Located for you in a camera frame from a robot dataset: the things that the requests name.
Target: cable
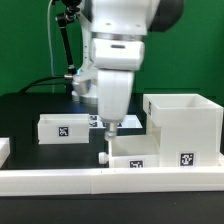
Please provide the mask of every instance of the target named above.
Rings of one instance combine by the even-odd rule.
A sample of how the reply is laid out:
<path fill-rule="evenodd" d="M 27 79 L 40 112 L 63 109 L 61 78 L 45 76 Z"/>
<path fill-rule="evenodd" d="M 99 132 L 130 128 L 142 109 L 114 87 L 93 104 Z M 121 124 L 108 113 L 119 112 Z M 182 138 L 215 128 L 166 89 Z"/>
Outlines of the cable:
<path fill-rule="evenodd" d="M 56 86 L 56 85 L 66 85 L 68 83 L 43 83 L 43 84 L 34 84 L 27 86 L 26 89 L 23 90 L 23 92 L 20 91 L 20 93 L 26 93 L 27 90 L 29 90 L 32 87 L 37 87 L 37 86 Z"/>
<path fill-rule="evenodd" d="M 51 76 L 54 77 L 54 55 L 52 50 L 52 40 L 51 40 L 51 5 L 54 0 L 50 0 L 47 10 L 47 33 L 48 33 L 48 45 L 50 52 L 50 62 L 51 62 Z"/>
<path fill-rule="evenodd" d="M 25 86 L 24 88 L 22 88 L 19 93 L 25 93 L 30 87 L 39 84 L 41 82 L 45 82 L 45 81 L 49 81 L 49 80 L 55 80 L 55 79 L 64 79 L 64 76 L 54 76 L 54 77 L 46 77 L 46 78 L 42 78 L 42 79 L 38 79 L 32 83 L 30 83 L 29 85 Z"/>

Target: white open box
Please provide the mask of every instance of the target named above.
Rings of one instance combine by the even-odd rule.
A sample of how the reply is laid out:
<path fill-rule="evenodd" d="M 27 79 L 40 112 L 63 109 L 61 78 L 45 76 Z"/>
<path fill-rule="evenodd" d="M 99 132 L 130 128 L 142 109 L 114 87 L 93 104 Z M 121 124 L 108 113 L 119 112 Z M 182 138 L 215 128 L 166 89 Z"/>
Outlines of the white open box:
<path fill-rule="evenodd" d="M 39 144 L 89 142 L 88 114 L 42 114 L 38 123 Z"/>
<path fill-rule="evenodd" d="M 112 168 L 217 166 L 223 108 L 198 94 L 144 95 L 145 136 L 109 143 Z"/>

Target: black surface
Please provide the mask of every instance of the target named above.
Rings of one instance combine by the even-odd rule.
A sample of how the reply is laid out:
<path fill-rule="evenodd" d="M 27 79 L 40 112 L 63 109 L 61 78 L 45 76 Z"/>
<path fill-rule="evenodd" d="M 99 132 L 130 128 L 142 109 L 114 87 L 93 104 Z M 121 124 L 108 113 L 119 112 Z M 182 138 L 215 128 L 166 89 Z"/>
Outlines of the black surface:
<path fill-rule="evenodd" d="M 129 113 L 137 112 L 143 119 L 135 100 L 134 97 Z M 72 103 L 64 95 L 9 94 L 0 97 L 0 136 L 11 136 L 13 146 L 12 156 L 4 169 L 76 166 L 68 158 L 74 152 L 70 146 L 66 152 L 59 146 L 39 148 L 35 126 L 40 113 L 71 112 L 96 114 L 96 108 Z M 120 134 L 128 134 L 128 131 L 123 130 Z M 91 136 L 90 144 L 96 143 L 100 149 L 105 149 L 102 130 L 91 133 Z M 75 160 L 78 166 L 97 167 L 96 149 L 79 147 L 77 154 L 84 150 L 82 156 L 90 155 Z M 223 224 L 223 210 L 224 192 L 1 197 L 0 224 Z"/>
<path fill-rule="evenodd" d="M 130 114 L 145 114 L 132 97 Z M 0 136 L 11 138 L 11 154 L 4 169 L 97 168 L 98 153 L 107 150 L 103 129 L 90 130 L 89 144 L 39 145 L 40 114 L 97 114 L 97 107 L 72 102 L 65 94 L 7 94 L 0 97 Z M 145 129 L 122 129 L 119 135 L 144 134 Z"/>

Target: small white box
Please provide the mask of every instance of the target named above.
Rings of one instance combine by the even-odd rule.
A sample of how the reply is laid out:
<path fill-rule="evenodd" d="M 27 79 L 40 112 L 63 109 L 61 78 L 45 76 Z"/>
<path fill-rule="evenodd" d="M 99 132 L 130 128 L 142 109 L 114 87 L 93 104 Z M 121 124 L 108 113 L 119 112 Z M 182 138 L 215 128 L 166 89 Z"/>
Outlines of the small white box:
<path fill-rule="evenodd" d="M 88 114 L 41 114 L 39 144 L 89 143 Z"/>
<path fill-rule="evenodd" d="M 159 166 L 159 147 L 153 136 L 120 136 L 109 142 L 110 168 Z"/>
<path fill-rule="evenodd" d="M 0 168 L 10 154 L 10 144 L 8 138 L 0 138 Z"/>

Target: white platform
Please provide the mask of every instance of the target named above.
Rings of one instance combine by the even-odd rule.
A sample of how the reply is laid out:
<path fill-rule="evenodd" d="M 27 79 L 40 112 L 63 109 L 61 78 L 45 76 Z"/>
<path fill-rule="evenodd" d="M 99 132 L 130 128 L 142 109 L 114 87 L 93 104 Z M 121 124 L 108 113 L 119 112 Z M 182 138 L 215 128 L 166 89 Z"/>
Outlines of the white platform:
<path fill-rule="evenodd" d="M 0 196 L 224 190 L 224 167 L 0 172 Z"/>

